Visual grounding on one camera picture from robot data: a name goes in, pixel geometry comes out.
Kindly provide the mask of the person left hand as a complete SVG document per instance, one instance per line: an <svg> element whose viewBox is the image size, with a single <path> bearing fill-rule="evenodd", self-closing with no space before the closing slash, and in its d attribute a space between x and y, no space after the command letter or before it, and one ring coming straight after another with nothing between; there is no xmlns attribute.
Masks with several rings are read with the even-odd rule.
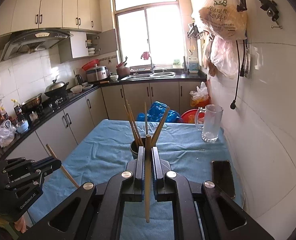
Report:
<svg viewBox="0 0 296 240"><path fill-rule="evenodd" d="M19 220L14 222L14 228L21 233L25 233L27 231L27 224L23 216L21 216Z"/></svg>

